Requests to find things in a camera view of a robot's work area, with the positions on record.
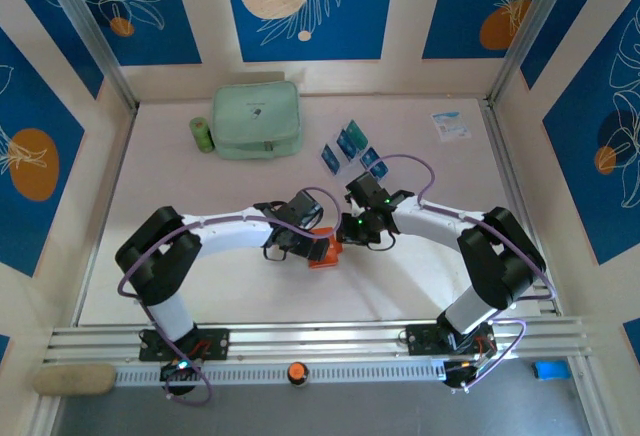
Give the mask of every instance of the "beige sponge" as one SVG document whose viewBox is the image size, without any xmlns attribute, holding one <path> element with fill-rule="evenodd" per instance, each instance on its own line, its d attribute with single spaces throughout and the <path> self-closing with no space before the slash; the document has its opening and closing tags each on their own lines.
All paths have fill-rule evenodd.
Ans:
<svg viewBox="0 0 640 436">
<path fill-rule="evenodd" d="M 33 389 L 42 396 L 93 396 L 108 393 L 116 380 L 110 364 L 70 364 L 42 368 Z"/>
</svg>

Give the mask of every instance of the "orange circle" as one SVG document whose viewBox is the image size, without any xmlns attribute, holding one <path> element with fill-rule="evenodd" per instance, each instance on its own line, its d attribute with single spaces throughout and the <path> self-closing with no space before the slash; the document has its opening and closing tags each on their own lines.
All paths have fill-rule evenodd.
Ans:
<svg viewBox="0 0 640 436">
<path fill-rule="evenodd" d="M 482 23 L 480 44 L 490 50 L 509 48 L 529 6 L 531 0 L 517 0 L 496 9 Z"/>
<path fill-rule="evenodd" d="M 616 169 L 616 152 L 609 146 L 603 146 L 596 152 L 595 164 L 598 172 L 607 175 Z"/>
<path fill-rule="evenodd" d="M 304 378 L 307 368 L 302 363 L 293 363 L 289 366 L 289 377 L 297 381 Z"/>
<path fill-rule="evenodd" d="M 58 183 L 60 162 L 56 143 L 40 129 L 18 131 L 9 143 L 9 166 L 16 190 L 31 201 L 46 201 Z"/>
<path fill-rule="evenodd" d="M 111 31 L 116 33 L 118 36 L 122 36 L 123 38 L 128 38 L 129 36 L 133 36 L 135 28 L 131 21 L 128 19 L 115 17 L 109 22 L 109 27 Z"/>
</svg>

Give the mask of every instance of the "gray floor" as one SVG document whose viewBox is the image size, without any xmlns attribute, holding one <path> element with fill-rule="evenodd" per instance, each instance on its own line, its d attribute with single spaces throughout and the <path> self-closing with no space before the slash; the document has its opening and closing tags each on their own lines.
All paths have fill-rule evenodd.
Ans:
<svg viewBox="0 0 640 436">
<path fill-rule="evenodd" d="M 204 408 L 160 389 L 69 398 L 54 435 L 561 435 L 589 434 L 573 381 L 537 381 L 506 361 L 470 394 L 442 383 L 225 386 Z"/>
</svg>

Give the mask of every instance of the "white table surface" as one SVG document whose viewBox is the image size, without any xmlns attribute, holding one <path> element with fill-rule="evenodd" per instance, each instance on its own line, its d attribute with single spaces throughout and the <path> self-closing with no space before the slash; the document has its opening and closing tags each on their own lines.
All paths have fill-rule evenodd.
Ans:
<svg viewBox="0 0 640 436">
<path fill-rule="evenodd" d="M 498 168 L 476 100 L 423 97 L 303 97 L 304 145 L 290 157 L 227 161 L 200 153 L 188 123 L 209 115 L 210 101 L 142 104 L 115 190 L 104 235 L 90 276 L 81 325 L 138 324 L 146 318 L 116 292 L 122 272 L 118 248 L 155 211 L 172 205 L 179 213 L 210 215 L 257 202 L 289 200 L 305 186 L 321 186 L 341 201 L 340 182 L 323 168 L 324 144 L 355 119 L 380 155 L 405 152 L 426 159 L 437 174 L 430 201 L 488 211 L 507 206 Z M 460 111 L 472 137 L 442 143 L 431 114 Z M 417 192 L 428 173 L 409 160 L 388 162 L 384 185 Z M 330 201 L 326 225 L 335 223 Z M 461 256 L 412 236 L 375 253 L 346 247 L 340 264 L 310 270 L 293 255 L 265 261 L 260 249 L 240 249 L 203 258 L 192 266 L 180 291 L 201 323 L 367 321 L 435 318 L 468 286 Z M 519 303 L 519 315 L 539 315 L 535 303 Z"/>
</svg>

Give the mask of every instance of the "mint green pouch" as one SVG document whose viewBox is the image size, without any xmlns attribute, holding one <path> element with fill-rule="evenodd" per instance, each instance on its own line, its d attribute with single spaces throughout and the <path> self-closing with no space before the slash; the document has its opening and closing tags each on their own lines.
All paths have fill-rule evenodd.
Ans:
<svg viewBox="0 0 640 436">
<path fill-rule="evenodd" d="M 289 156 L 302 147 L 298 90 L 290 81 L 223 86 L 213 98 L 211 137 L 225 159 Z"/>
</svg>

